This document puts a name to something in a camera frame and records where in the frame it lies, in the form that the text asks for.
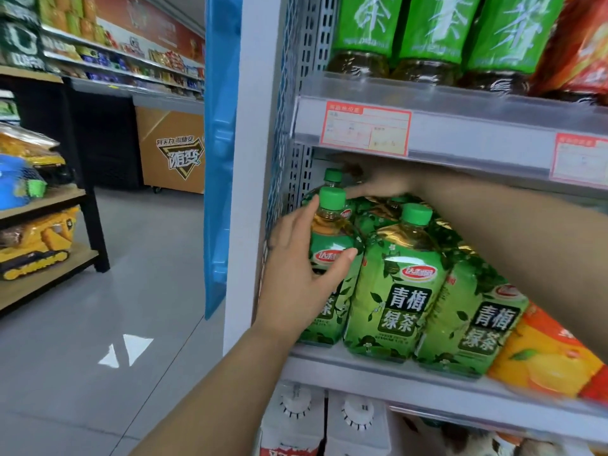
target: yellow toy excavator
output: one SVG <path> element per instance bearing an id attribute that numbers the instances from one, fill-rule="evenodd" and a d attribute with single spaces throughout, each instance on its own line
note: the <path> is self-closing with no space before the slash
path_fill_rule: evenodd
<path id="1" fill-rule="evenodd" d="M 0 231 L 0 277 L 14 280 L 65 261 L 79 207 Z"/>

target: grocery shelf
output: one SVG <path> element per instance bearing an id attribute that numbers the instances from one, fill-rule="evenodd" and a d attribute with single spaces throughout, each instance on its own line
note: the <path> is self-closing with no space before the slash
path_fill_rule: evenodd
<path id="1" fill-rule="evenodd" d="M 24 68 L 0 66 L 0 75 L 18 76 L 19 78 L 31 78 L 40 81 L 50 81 L 51 83 L 63 83 L 60 76 L 52 73 L 35 72 Z"/>
<path id="2" fill-rule="evenodd" d="M 188 96 L 178 96 L 164 91 L 156 91 L 154 89 L 141 88 L 123 83 L 109 83 L 107 81 L 89 80 L 84 78 L 71 78 L 72 88 L 76 91 L 105 94 L 118 97 L 129 97 L 133 95 L 147 95 L 150 97 L 169 97 L 174 99 L 185 99 L 187 101 L 197 101 L 197 99 Z"/>
<path id="3" fill-rule="evenodd" d="M 25 206 L 0 210 L 0 229 L 77 205 L 85 196 L 86 192 L 75 185 L 51 188 L 45 197 L 32 200 Z"/>
<path id="4" fill-rule="evenodd" d="M 488 377 L 458 379 L 331 348 L 296 345 L 282 379 L 365 395 L 394 408 L 438 420 L 502 429 L 531 438 L 581 439 L 608 445 L 608 408 L 566 399 L 516 394 Z"/>
<path id="5" fill-rule="evenodd" d="M 31 275 L 22 276 L 11 282 L 0 280 L 0 309 L 35 295 L 48 286 L 57 284 L 74 273 L 84 270 L 93 264 L 97 256 L 97 251 L 91 250 L 88 246 L 73 243 L 70 257 L 62 263 Z"/>
<path id="6" fill-rule="evenodd" d="M 164 80 L 157 79 L 157 78 L 152 78 L 151 76 L 141 75 L 139 73 L 129 72 L 127 70 L 122 70 L 120 68 L 106 67 L 106 66 L 102 66 L 100 64 L 92 64 L 90 62 L 85 62 L 83 60 L 76 60 L 76 59 L 68 58 L 67 56 L 63 56 L 62 54 L 57 54 L 57 53 L 53 53 L 50 51 L 45 51 L 44 55 L 46 57 L 48 57 L 49 59 L 60 60 L 62 62 L 69 62 L 70 64 L 77 64 L 80 67 L 94 68 L 96 70 L 103 70 L 104 72 L 117 73 L 119 75 L 131 76 L 133 78 L 141 79 L 144 81 L 150 81 L 152 83 L 161 83 L 165 86 L 175 86 L 177 88 L 188 89 L 188 90 L 194 91 L 194 92 L 201 92 L 200 89 L 190 88 L 188 86 L 184 86 L 184 85 L 177 84 L 177 83 L 169 83 L 168 81 L 164 81 Z"/>
<path id="7" fill-rule="evenodd" d="M 79 36 L 72 35 L 71 33 L 64 32 L 63 30 L 59 30 L 58 28 L 50 27 L 49 25 L 42 24 L 42 30 L 44 30 L 45 32 L 50 33 L 54 36 L 63 38 L 64 40 L 76 42 L 77 44 L 80 44 L 80 45 L 87 45 L 87 46 L 90 46 L 91 48 L 101 49 L 103 51 L 109 51 L 111 53 L 118 54 L 119 56 L 129 58 L 131 60 L 137 60 L 138 62 L 141 62 L 142 64 L 146 64 L 151 67 L 160 68 L 162 70 L 167 70 L 169 72 L 177 73 L 178 75 L 186 76 L 190 79 L 195 79 L 195 80 L 202 79 L 198 76 L 189 75 L 186 72 L 182 72 L 181 70 L 176 70 L 175 68 L 164 66 L 153 60 L 144 59 L 144 58 L 141 58 L 134 54 L 126 53 L 124 51 L 120 51 L 120 50 L 112 48 L 110 46 L 102 45 L 100 43 L 96 43 L 94 41 L 87 40 L 86 38 L 81 38 Z"/>
<path id="8" fill-rule="evenodd" d="M 303 80 L 291 133 L 305 145 L 608 189 L 602 107 L 319 72 Z"/>

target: brand logo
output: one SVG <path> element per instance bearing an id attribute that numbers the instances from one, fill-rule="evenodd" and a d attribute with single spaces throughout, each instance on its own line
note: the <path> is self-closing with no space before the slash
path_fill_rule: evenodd
<path id="1" fill-rule="evenodd" d="M 174 169 L 184 179 L 201 165 L 201 156 L 205 147 L 201 138 L 194 136 L 170 137 L 157 139 L 156 146 L 167 157 L 169 169 Z"/>
<path id="2" fill-rule="evenodd" d="M 338 249 L 325 249 L 319 251 L 314 255 L 314 259 L 320 263 L 332 263 L 341 254 L 342 250 Z"/>
<path id="3" fill-rule="evenodd" d="M 401 271 L 403 277 L 415 282 L 430 282 L 437 276 L 437 268 L 433 266 L 409 266 Z"/>
<path id="4" fill-rule="evenodd" d="M 523 297 L 523 294 L 521 294 L 512 284 L 501 284 L 500 286 L 497 286 L 494 288 L 494 294 L 496 294 L 499 299 L 520 299 Z"/>

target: wooden shelf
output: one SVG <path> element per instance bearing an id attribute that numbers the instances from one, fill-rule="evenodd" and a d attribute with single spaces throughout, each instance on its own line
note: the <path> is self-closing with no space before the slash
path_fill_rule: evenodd
<path id="1" fill-rule="evenodd" d="M 10 210 L 0 210 L 0 221 L 12 216 L 18 216 L 23 213 L 44 208 L 46 206 L 51 206 L 56 203 L 61 203 L 66 200 L 71 200 L 72 198 L 79 198 L 84 195 L 86 195 L 86 192 L 81 188 L 77 188 L 75 185 L 66 185 L 63 187 L 50 189 L 44 198 L 33 200 L 25 206 L 11 208 Z"/>
<path id="2" fill-rule="evenodd" d="M 31 275 L 22 276 L 12 282 L 0 280 L 0 309 L 16 303 L 79 266 L 92 261 L 97 254 L 97 251 L 91 250 L 87 245 L 73 243 L 70 257 L 62 263 L 55 264 L 46 270 L 40 270 Z"/>
<path id="3" fill-rule="evenodd" d="M 0 75 L 18 76 L 20 78 L 31 78 L 40 81 L 50 81 L 52 83 L 63 83 L 61 77 L 52 73 L 35 72 L 24 68 L 0 66 Z"/>

